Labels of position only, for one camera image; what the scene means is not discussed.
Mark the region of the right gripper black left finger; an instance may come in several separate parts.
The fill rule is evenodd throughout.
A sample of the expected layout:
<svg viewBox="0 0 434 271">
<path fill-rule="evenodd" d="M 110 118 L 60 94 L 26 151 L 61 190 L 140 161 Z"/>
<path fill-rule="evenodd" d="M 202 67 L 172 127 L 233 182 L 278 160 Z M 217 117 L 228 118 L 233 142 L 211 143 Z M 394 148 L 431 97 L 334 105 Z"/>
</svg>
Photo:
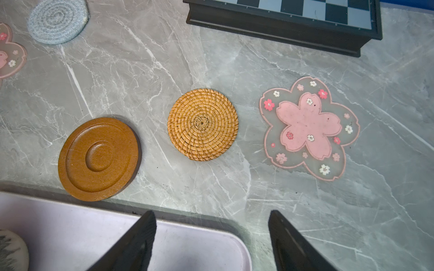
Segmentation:
<svg viewBox="0 0 434 271">
<path fill-rule="evenodd" d="M 156 231 L 156 216 L 153 211 L 148 211 L 89 270 L 146 271 Z"/>
</svg>

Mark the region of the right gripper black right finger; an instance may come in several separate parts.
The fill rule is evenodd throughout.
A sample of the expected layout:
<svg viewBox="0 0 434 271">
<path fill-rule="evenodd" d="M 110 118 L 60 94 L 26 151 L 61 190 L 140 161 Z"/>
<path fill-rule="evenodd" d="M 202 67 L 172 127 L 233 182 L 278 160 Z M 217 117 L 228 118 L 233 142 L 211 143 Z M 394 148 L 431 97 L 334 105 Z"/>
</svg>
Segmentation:
<svg viewBox="0 0 434 271">
<path fill-rule="evenodd" d="M 278 210 L 268 226 L 278 271 L 337 271 Z"/>
</svg>

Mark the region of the brown wooden round coaster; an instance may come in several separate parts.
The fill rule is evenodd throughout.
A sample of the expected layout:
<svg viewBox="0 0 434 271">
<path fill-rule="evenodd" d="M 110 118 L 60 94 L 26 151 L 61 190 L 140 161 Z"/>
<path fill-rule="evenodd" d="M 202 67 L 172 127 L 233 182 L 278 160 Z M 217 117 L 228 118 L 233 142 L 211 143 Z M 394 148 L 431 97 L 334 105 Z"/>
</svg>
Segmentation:
<svg viewBox="0 0 434 271">
<path fill-rule="evenodd" d="M 64 143 L 58 174 L 66 192 L 86 202 L 120 193 L 136 177 L 142 150 L 135 131 L 111 117 L 90 120 Z"/>
</svg>

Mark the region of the pink flower silicone coaster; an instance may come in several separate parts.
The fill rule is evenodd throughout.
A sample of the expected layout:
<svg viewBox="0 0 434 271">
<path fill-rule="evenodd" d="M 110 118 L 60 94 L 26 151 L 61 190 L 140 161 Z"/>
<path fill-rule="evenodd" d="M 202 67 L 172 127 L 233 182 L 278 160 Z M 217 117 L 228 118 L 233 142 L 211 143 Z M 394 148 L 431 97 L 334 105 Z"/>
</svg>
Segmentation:
<svg viewBox="0 0 434 271">
<path fill-rule="evenodd" d="M 354 112 L 332 100 L 320 79 L 306 76 L 290 89 L 273 88 L 259 99 L 268 129 L 264 152 L 283 169 L 303 166 L 315 178 L 334 181 L 346 167 L 345 147 L 355 142 L 361 127 Z"/>
</svg>

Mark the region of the woven rattan round coaster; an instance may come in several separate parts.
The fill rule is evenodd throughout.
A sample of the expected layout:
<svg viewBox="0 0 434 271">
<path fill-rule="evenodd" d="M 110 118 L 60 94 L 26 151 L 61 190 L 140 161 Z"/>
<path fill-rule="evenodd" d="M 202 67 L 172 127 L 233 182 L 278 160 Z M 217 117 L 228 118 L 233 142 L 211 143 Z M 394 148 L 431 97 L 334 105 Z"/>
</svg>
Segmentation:
<svg viewBox="0 0 434 271">
<path fill-rule="evenodd" d="M 225 153 L 238 133 L 238 114 L 222 93 L 194 89 L 173 105 L 167 122 L 171 142 L 194 161 L 213 160 Z"/>
</svg>

